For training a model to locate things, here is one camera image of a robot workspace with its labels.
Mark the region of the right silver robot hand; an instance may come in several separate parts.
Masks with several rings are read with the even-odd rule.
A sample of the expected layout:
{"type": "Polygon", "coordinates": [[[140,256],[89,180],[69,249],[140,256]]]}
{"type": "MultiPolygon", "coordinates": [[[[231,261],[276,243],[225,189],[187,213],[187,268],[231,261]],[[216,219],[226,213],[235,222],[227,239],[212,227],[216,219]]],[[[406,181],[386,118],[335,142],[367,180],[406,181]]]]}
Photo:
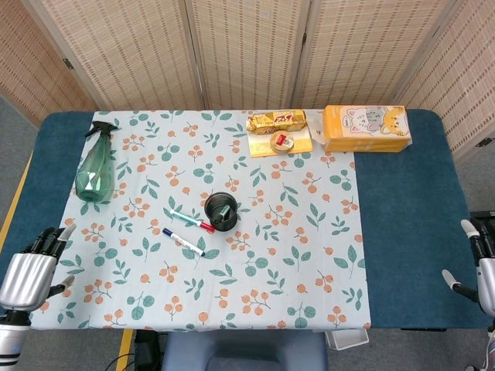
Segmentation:
{"type": "Polygon", "coordinates": [[[442,270],[447,286],[457,294],[480,305],[482,311],[494,317],[494,229],[479,220],[461,220],[468,237],[476,268],[476,290],[457,281],[452,273],[442,270]]]}

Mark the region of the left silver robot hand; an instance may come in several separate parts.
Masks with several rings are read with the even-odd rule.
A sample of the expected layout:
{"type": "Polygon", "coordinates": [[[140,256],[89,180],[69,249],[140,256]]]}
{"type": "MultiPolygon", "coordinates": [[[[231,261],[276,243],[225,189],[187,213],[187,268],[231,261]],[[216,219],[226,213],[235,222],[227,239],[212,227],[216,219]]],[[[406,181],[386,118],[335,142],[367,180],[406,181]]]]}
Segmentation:
{"type": "Polygon", "coordinates": [[[75,276],[69,275],[53,285],[56,266],[76,226],[50,227],[21,252],[14,254],[1,286],[1,307],[8,311],[32,312],[47,298],[72,286],[75,276]]]}

